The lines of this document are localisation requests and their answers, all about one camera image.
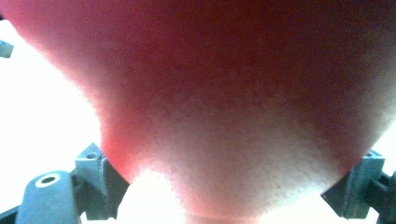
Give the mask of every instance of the overexposed light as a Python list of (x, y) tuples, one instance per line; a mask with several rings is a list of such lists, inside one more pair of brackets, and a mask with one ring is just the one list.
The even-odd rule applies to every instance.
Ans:
[(27, 44), (9, 21), (0, 39), (14, 45), (0, 58), (0, 213), (21, 203), (30, 180), (71, 171), (90, 143), (100, 145), (99, 118), (82, 92)]
[(185, 212), (170, 181), (160, 173), (146, 170), (128, 188), (118, 222), (184, 224)]

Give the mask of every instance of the red skin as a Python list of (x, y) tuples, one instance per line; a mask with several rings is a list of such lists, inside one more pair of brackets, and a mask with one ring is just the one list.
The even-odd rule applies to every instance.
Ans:
[(186, 2), (0, 8), (91, 100), (117, 170), (163, 173), (201, 222), (325, 190), (394, 119), (392, 3)]

